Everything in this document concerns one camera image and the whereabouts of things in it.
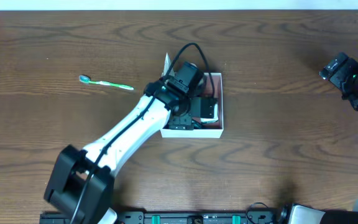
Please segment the white cream tube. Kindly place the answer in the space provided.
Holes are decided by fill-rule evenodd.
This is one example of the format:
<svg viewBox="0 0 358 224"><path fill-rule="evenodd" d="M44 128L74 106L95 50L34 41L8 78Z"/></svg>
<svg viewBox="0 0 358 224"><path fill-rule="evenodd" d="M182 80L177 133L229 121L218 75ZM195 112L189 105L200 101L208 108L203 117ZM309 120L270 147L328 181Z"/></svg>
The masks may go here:
<svg viewBox="0 0 358 224"><path fill-rule="evenodd" d="M165 75L170 75L172 77L175 76L175 72L173 69L168 70L171 66L172 61L170 60L170 57L168 54L166 54L165 56L165 61L164 61L164 67L163 67L163 72L162 72L162 77L164 77Z"/></svg>

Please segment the green white soap packet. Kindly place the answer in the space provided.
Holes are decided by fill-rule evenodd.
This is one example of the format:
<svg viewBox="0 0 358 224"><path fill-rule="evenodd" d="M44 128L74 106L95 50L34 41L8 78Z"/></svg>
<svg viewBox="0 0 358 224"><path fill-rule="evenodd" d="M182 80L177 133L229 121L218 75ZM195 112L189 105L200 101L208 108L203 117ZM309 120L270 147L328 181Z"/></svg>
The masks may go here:
<svg viewBox="0 0 358 224"><path fill-rule="evenodd" d="M216 103L211 110L210 115L207 118L200 118L202 124L215 123L219 121L218 118L218 104Z"/></svg>

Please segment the blue clear bottle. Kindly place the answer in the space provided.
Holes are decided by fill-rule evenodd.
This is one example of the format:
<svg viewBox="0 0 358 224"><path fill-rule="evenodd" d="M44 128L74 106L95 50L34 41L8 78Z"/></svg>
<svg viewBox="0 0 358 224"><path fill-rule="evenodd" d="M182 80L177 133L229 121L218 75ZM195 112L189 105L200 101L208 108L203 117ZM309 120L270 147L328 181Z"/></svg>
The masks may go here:
<svg viewBox="0 0 358 224"><path fill-rule="evenodd" d="M193 63L190 64L192 79L189 88L192 96L198 96L204 92L206 87L206 77L204 73Z"/></svg>

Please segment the green toothbrush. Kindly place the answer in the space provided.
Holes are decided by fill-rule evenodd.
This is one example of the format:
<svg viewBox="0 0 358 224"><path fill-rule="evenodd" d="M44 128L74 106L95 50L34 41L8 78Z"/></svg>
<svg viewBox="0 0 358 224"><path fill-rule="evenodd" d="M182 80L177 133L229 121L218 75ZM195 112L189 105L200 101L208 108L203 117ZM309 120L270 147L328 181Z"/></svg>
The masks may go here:
<svg viewBox="0 0 358 224"><path fill-rule="evenodd" d="M78 77L78 79L79 79L80 82L82 82L84 84L113 86L113 87L122 88L122 89L125 89L125 90L134 90L134 88L132 86L129 86L129 85L111 83L111 82L107 82L107 81L94 81L94 80L90 79L90 77L88 77L86 75L80 75Z"/></svg>

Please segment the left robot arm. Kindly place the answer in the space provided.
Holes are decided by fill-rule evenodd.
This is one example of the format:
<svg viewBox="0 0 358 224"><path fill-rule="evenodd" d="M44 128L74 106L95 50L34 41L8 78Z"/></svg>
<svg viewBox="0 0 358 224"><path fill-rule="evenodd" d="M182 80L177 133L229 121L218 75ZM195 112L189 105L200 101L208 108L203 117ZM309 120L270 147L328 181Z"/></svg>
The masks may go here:
<svg viewBox="0 0 358 224"><path fill-rule="evenodd" d="M111 199L120 169L172 115L189 112L191 101L213 84L212 75L192 63L175 73L167 70L145 87L135 108L110 131L81 150L69 145L59 153L44 200L70 223L115 223Z"/></svg>

